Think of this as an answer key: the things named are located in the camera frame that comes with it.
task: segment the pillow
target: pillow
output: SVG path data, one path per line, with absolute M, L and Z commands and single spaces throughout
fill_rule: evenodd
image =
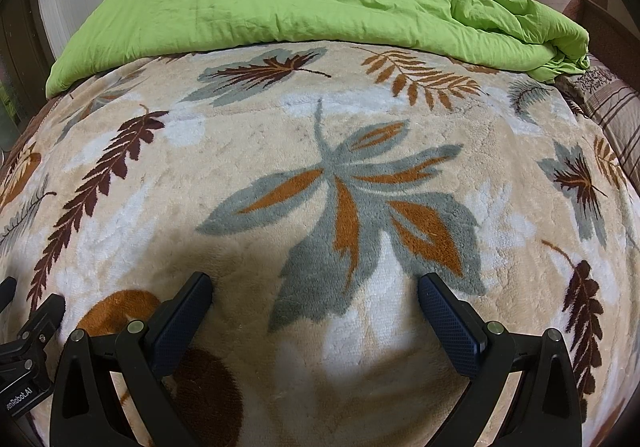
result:
M 620 166 L 640 194 L 640 94 L 594 56 L 584 75 L 560 75 L 556 87 L 569 104 L 578 104 L 585 116 L 601 128 Z M 607 150 L 595 150 L 614 165 Z

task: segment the maroon leaf print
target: maroon leaf print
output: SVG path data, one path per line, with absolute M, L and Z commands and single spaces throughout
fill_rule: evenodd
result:
M 569 287 L 564 294 L 562 311 L 569 310 L 570 313 L 569 323 L 564 331 L 566 333 L 574 331 L 570 351 L 574 352 L 574 377 L 578 386 L 580 413 L 584 423 L 587 420 L 587 400 L 584 395 L 592 395 L 596 390 L 596 380 L 593 378 L 591 368 L 602 366 L 597 340 L 602 340 L 602 328 L 598 315 L 602 315 L 604 309 L 600 301 L 595 299 L 600 286 L 595 280 L 589 278 L 591 265 L 586 260 L 583 259 L 574 265 L 564 250 L 545 239 L 542 243 L 561 254 L 574 269 Z
M 164 123 L 157 120 L 158 117 L 168 112 L 151 112 L 145 109 L 145 114 L 127 120 L 118 128 L 118 134 L 111 138 L 111 143 L 104 150 L 104 154 L 98 160 L 97 165 L 84 175 L 86 180 L 76 189 L 78 193 L 71 201 L 64 205 L 65 213 L 54 225 L 53 233 L 47 238 L 49 243 L 42 252 L 42 257 L 37 262 L 35 275 L 31 280 L 31 289 L 27 294 L 27 300 L 31 299 L 31 312 L 38 305 L 42 293 L 47 287 L 47 276 L 52 265 L 60 257 L 62 247 L 68 247 L 71 239 L 71 230 L 80 230 L 82 214 L 91 217 L 94 214 L 95 204 L 98 201 L 98 191 L 105 196 L 109 195 L 111 173 L 124 179 L 127 176 L 126 157 L 137 160 L 140 156 L 140 141 L 150 144 L 154 140 L 153 130 L 164 128 Z
M 304 71 L 331 77 L 331 75 L 324 72 L 302 68 L 315 56 L 312 52 L 295 54 L 292 57 L 287 57 L 283 62 L 278 61 L 278 58 L 273 56 L 263 59 L 261 64 L 248 64 L 247 66 L 226 68 L 211 74 L 211 76 L 228 78 L 222 87 L 244 83 L 247 88 L 252 88 L 257 85 L 271 85 L 274 82 L 284 79 L 284 77 L 294 71 Z

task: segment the fleece blanket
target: fleece blanket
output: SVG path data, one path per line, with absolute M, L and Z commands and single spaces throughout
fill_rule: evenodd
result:
M 166 380 L 203 445 L 425 445 L 466 384 L 420 312 L 426 271 L 485 320 L 564 333 L 585 447 L 638 382 L 638 196 L 526 74 L 270 44 L 137 60 L 49 107 L 2 183 L 2 330 L 62 294 L 53 373 L 76 327 L 119 331 L 204 271 L 215 301 Z
M 533 0 L 104 0 L 53 66 L 47 96 L 140 57 L 321 39 L 417 48 L 543 81 L 588 67 L 586 31 Z

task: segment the green comforter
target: green comforter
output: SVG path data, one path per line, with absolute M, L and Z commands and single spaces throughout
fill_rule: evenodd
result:
M 547 81 L 588 67 L 588 34 L 533 0 L 104 0 L 51 70 L 47 96 L 142 56 L 337 39 L 450 55 Z

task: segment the orange leaf print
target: orange leaf print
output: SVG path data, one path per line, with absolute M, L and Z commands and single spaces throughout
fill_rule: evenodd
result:
M 375 61 L 378 58 L 378 55 L 372 55 L 371 57 L 367 57 L 366 59 L 364 59 L 364 61 L 362 62 L 361 66 L 366 66 L 367 64 L 371 64 L 373 61 Z
M 598 170 L 607 179 L 607 182 L 620 190 L 623 185 L 626 185 L 625 174 L 622 172 L 620 164 L 617 163 L 618 157 L 611 149 L 607 139 L 604 137 L 598 139 L 596 135 L 593 140 L 593 151 Z
M 396 172 L 393 174 L 378 174 L 375 176 L 354 176 L 353 178 L 356 180 L 362 180 L 363 182 L 371 182 L 371 183 L 409 183 L 416 182 L 417 180 L 422 180 L 423 178 L 428 178 L 431 176 L 430 173 L 422 172 L 423 169 L 426 169 L 429 166 L 433 166 L 434 164 L 439 164 L 444 160 L 449 160 L 450 156 L 437 156 L 436 158 L 430 158 L 425 160 L 421 164 L 418 164 L 411 169 L 407 169 L 404 171 Z
M 433 100 L 433 95 L 427 88 L 424 89 L 424 99 L 427 101 L 427 104 L 429 104 L 429 107 L 433 109 L 435 101 Z
M 121 290 L 97 302 L 76 328 L 89 335 L 120 333 L 134 319 L 147 321 L 160 305 L 158 297 L 145 290 Z
M 404 85 L 406 84 L 406 75 L 401 73 L 396 77 L 393 86 L 391 87 L 391 91 L 394 94 L 394 97 L 398 97 L 398 93 L 404 89 Z
M 293 178 L 289 178 L 286 182 L 278 185 L 273 191 L 267 193 L 265 196 L 249 205 L 249 207 L 239 210 L 238 214 L 247 214 L 248 212 L 255 211 L 256 209 L 264 209 L 265 207 L 270 207 L 273 204 L 283 202 L 292 196 L 299 194 L 315 182 L 323 171 L 323 169 L 312 169 L 310 171 L 301 172 Z
M 433 92 L 437 91 L 438 101 L 449 111 L 453 111 L 451 105 L 452 98 L 464 99 L 465 95 L 463 93 L 472 95 L 479 95 L 481 93 L 480 85 L 471 77 L 457 75 L 453 72 L 445 72 L 427 66 L 427 63 L 421 61 L 410 52 L 388 50 L 378 53 L 366 48 L 359 48 L 359 50 L 373 54 L 367 57 L 362 63 L 363 66 L 371 64 L 370 68 L 367 69 L 367 74 L 372 74 L 386 64 L 389 64 L 389 66 L 383 69 L 378 77 L 376 77 L 375 84 L 383 83 L 393 77 L 394 73 L 398 73 L 393 80 L 391 92 L 394 97 L 398 97 L 398 95 L 407 88 L 407 96 L 409 97 L 409 105 L 411 106 L 414 106 L 417 100 L 418 88 L 422 88 L 425 100 L 430 109 L 433 109 L 435 105 Z
M 340 252 L 340 257 L 344 257 L 345 253 L 349 251 L 351 263 L 345 286 L 345 289 L 348 289 L 353 281 L 353 272 L 358 266 L 358 211 L 347 186 L 337 176 L 334 178 L 338 191 L 334 250 Z
M 395 137 L 404 128 L 404 122 L 395 122 L 393 124 L 387 124 L 382 128 L 377 128 L 362 137 L 360 137 L 355 146 L 351 147 L 351 151 L 362 150 L 370 146 L 375 146 L 380 142 L 384 142 L 389 138 Z
M 413 106 L 415 101 L 418 99 L 418 85 L 415 82 L 412 82 L 406 93 L 409 95 L 409 105 Z
M 447 57 L 453 64 L 459 64 L 463 68 L 469 70 L 470 72 L 476 73 L 487 73 L 487 74 L 497 74 L 500 70 L 495 68 L 489 68 L 487 66 L 482 66 L 481 64 L 471 64 L 468 62 L 459 61 L 458 59 L 454 59 L 453 57 Z
M 420 255 L 428 261 L 437 261 L 449 268 L 456 276 L 462 277 L 462 267 L 456 244 L 434 209 L 404 201 L 389 201 L 387 203 L 430 239 L 427 241 L 415 236 L 400 221 L 391 216 L 391 223 L 398 231 L 402 244 L 412 254 Z
M 379 70 L 380 68 L 382 68 L 382 66 L 384 65 L 384 63 L 386 62 L 386 58 L 383 57 L 382 59 L 380 59 L 379 61 L 376 61 L 375 63 L 373 63 L 371 65 L 371 68 L 369 68 L 367 70 L 367 75 L 372 74 L 374 71 Z
M 378 75 L 378 78 L 376 79 L 376 84 L 380 84 L 381 82 L 389 79 L 389 77 L 391 77 L 391 74 L 394 72 L 394 69 L 396 69 L 394 65 L 388 66 L 387 68 L 383 69 L 383 71 L 380 72 L 380 75 Z
M 34 142 L 31 147 L 25 148 L 20 152 L 14 170 L 4 180 L 2 194 L 0 194 L 0 210 L 22 192 L 31 175 L 40 165 L 42 157 L 40 153 L 33 153 L 35 145 Z
M 439 91 L 438 92 L 438 100 L 448 110 L 452 110 L 453 109 L 451 107 L 451 103 L 449 102 L 449 97 L 447 97 L 447 94 L 445 92 L 443 92 L 443 91 Z

